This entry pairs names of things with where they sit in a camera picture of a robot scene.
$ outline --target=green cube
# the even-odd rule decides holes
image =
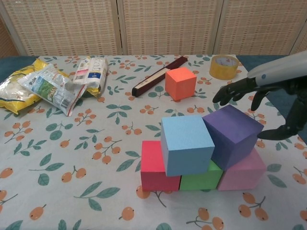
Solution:
[[[223,170],[210,160],[207,172],[197,175],[181,176],[180,190],[215,189],[222,174]]]

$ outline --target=orange cube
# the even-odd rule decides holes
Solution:
[[[165,74],[165,91],[174,101],[194,95],[196,76],[186,67],[172,69]]]

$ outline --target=light blue cube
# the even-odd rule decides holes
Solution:
[[[161,146],[167,176],[207,172],[214,150],[200,115],[162,118]]]

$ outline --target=foam cube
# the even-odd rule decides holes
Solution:
[[[180,190],[215,189],[221,179],[223,170],[210,161],[208,171],[203,174],[181,177]]]
[[[174,99],[181,100],[194,95],[196,76],[186,67],[165,73],[165,91]]]
[[[263,125],[231,105],[203,117],[215,149],[212,160],[227,170],[250,154]]]
[[[253,149],[242,161],[224,172],[217,189],[219,191],[253,189],[265,171],[265,164]]]
[[[141,181],[143,191],[177,191],[180,176],[165,174],[160,141],[143,141],[141,158]]]
[[[214,150],[214,143],[199,115],[162,118],[161,145],[167,176],[206,172]]]

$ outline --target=pink cube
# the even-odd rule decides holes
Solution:
[[[219,191],[253,189],[265,171],[266,166],[254,148],[247,157],[224,172],[217,189]]]
[[[165,74],[165,91],[174,101],[193,96],[195,85],[196,76],[186,67],[172,69]]]
[[[166,176],[160,141],[142,142],[141,181],[143,191],[177,191],[180,176]]]

